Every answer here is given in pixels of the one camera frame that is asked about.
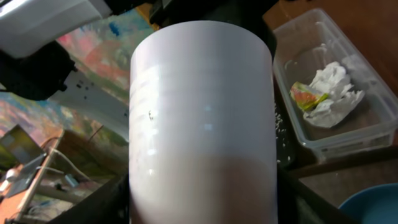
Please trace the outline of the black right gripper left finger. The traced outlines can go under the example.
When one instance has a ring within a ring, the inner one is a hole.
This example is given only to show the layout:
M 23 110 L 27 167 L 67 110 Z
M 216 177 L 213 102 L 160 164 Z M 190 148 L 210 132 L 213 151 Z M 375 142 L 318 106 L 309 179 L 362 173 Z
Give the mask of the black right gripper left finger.
M 111 179 L 48 224 L 128 224 L 128 175 Z

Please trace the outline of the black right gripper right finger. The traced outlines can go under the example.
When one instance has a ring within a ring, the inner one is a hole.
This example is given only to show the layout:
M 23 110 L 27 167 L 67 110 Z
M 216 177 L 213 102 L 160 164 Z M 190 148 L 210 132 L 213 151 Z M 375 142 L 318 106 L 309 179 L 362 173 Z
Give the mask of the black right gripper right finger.
M 279 224 L 355 224 L 356 221 L 277 167 Z

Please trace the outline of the pile of white rice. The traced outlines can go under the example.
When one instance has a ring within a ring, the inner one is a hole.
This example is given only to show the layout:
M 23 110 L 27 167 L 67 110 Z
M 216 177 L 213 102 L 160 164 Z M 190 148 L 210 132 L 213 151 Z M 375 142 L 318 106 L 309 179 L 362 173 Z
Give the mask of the pile of white rice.
M 275 134 L 277 144 L 277 162 L 281 166 L 287 166 L 291 160 L 290 153 L 288 152 L 289 140 L 287 137 L 287 128 L 284 119 L 280 113 L 279 107 L 274 105 L 275 111 Z

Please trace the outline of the green food wrapper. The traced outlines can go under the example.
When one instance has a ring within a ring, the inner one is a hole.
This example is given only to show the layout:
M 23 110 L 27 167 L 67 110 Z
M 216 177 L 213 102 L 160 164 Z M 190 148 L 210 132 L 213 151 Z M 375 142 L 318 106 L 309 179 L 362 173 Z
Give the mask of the green food wrapper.
M 309 111 L 326 100 L 328 94 L 313 89 L 303 83 L 295 82 L 290 89 L 290 97 L 302 111 Z

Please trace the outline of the white tissue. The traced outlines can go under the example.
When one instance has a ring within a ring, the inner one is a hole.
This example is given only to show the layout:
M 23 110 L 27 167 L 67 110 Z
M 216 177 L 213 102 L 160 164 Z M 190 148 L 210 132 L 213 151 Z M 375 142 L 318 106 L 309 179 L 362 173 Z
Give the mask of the white tissue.
M 317 70 L 309 87 L 325 93 L 328 98 L 303 114 L 305 121 L 319 128 L 332 128 L 343 121 L 362 101 L 365 92 L 354 90 L 345 67 L 338 62 Z

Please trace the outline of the pink plastic cup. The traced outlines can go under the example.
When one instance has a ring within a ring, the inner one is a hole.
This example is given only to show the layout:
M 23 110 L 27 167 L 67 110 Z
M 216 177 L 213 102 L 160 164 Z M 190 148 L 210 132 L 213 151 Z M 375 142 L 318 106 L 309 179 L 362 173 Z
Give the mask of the pink plastic cup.
M 168 26 L 131 57 L 129 186 L 143 223 L 277 223 L 272 59 L 252 32 Z

